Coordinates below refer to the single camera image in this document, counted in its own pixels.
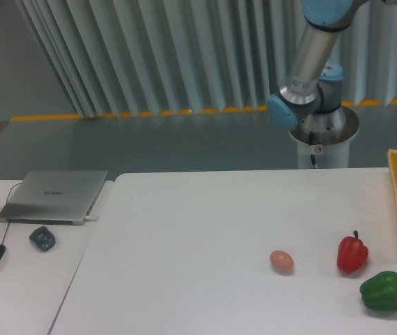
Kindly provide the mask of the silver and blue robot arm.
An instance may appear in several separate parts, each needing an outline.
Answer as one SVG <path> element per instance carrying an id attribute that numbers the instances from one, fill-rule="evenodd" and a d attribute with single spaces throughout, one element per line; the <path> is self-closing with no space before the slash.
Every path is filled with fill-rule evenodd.
<path id="1" fill-rule="evenodd" d="M 397 1 L 301 1 L 305 27 L 287 75 L 266 101 L 282 127 L 343 100 L 397 100 Z"/>

